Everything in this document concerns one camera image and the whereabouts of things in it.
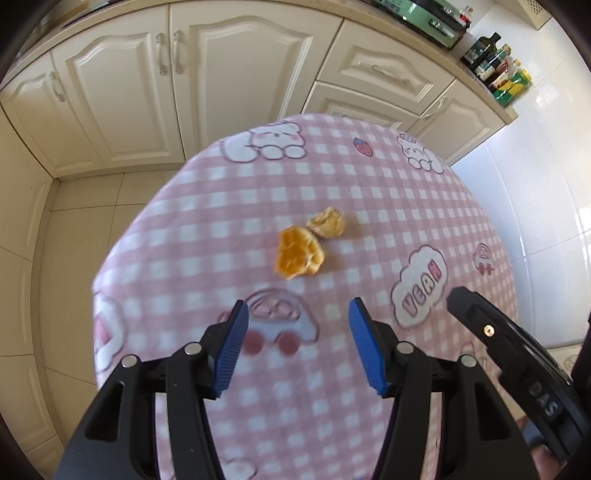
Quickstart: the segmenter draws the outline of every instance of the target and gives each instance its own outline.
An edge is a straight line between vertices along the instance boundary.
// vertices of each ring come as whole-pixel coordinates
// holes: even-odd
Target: round table
[[[324,208],[346,216],[322,240],[314,276],[273,270],[278,233]],[[207,402],[228,480],[370,478],[392,400],[366,380],[348,302],[429,355],[471,352],[496,366],[446,312],[464,285],[517,315],[501,241],[466,186],[413,137],[379,125],[305,114],[227,137],[194,156],[131,223],[93,284],[102,385],[129,354],[171,355],[201,338],[237,299],[249,332],[230,388]],[[423,478],[437,463],[433,399]],[[162,478],[172,478],[165,403],[157,404]]]

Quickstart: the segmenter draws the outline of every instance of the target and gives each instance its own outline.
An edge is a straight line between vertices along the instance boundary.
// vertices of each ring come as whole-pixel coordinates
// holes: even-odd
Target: dried orange peel
[[[318,272],[324,252],[318,239],[300,226],[291,226],[279,233],[275,271],[284,279]]]
[[[323,238],[337,238],[345,231],[345,217],[336,208],[328,207],[308,220],[306,227]]]

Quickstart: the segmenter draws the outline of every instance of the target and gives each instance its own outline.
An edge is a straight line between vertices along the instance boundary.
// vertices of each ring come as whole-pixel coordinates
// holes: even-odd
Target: blue gripper pad
[[[374,321],[359,297],[355,297],[349,302],[349,327],[369,385],[379,395],[384,395],[388,387],[385,375],[385,355],[388,355],[388,352],[381,341]]]
[[[246,303],[238,300],[223,325],[223,333],[220,333],[223,335],[222,343],[219,345],[219,349],[216,349],[217,354],[213,355],[214,368],[211,388],[216,398],[219,398],[230,385],[242,342],[248,330],[248,306]]]

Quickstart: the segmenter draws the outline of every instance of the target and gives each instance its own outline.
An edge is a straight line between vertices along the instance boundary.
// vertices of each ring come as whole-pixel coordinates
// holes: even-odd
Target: drawer handle
[[[156,63],[158,64],[158,72],[160,75],[166,75],[166,67],[162,64],[160,51],[162,50],[162,43],[164,42],[164,34],[156,35]]]
[[[173,33],[173,62],[174,62],[174,71],[176,73],[182,73],[183,67],[181,67],[180,61],[178,59],[178,44],[183,38],[183,32],[177,30]]]
[[[56,79],[57,79],[57,75],[55,72],[51,72],[49,74],[49,80],[51,82],[51,89],[53,90],[53,93],[55,94],[55,96],[57,97],[57,99],[60,102],[65,102],[66,101],[66,97],[63,95],[63,93],[60,93],[57,91],[56,89]]]
[[[425,122],[429,120],[432,116],[437,115],[438,111],[441,110],[441,107],[447,102],[447,97],[444,95],[439,99],[439,103],[437,104],[437,108],[432,111],[431,113],[427,113],[423,116],[422,120]]]
[[[374,63],[371,66],[371,69],[375,72],[381,73],[382,75],[384,75],[385,77],[390,77],[394,80],[398,80],[399,82],[403,82],[405,85],[412,85],[412,81],[411,79],[407,79],[404,77],[398,77],[396,75],[393,75],[392,73],[390,73],[388,70],[384,70],[381,66],[379,66],[378,64]]]

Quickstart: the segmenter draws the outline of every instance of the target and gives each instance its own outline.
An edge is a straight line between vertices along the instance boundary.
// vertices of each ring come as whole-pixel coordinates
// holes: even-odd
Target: gingham pattern
[[[301,128],[304,158],[233,163],[217,142],[187,162],[114,246],[93,291],[120,308],[126,338],[97,378],[102,384],[128,353],[150,360],[198,340],[236,299],[268,287],[292,291],[316,318],[318,341],[291,357],[273,346],[240,356],[230,389],[207,403],[218,454],[222,462],[252,462],[256,480],[365,478],[392,402],[367,384],[349,333],[349,300],[361,297],[375,320],[429,355],[455,360],[472,343],[482,360],[483,345],[446,312],[444,299],[465,285],[515,318],[511,268],[464,184],[448,167],[443,174],[411,167],[399,132],[327,115],[287,121]],[[373,157],[354,148],[355,138],[372,147]],[[278,232],[305,225],[329,205],[348,217],[344,236],[323,241],[326,262],[317,275],[282,280],[272,267]],[[474,266],[480,242],[493,254],[492,275]],[[393,321],[391,290],[410,254],[425,244],[443,254],[449,280],[427,321],[403,330]],[[491,361],[486,369],[493,373]],[[439,416],[436,404],[423,478],[434,476]],[[170,478],[163,403],[158,424],[160,466]]]

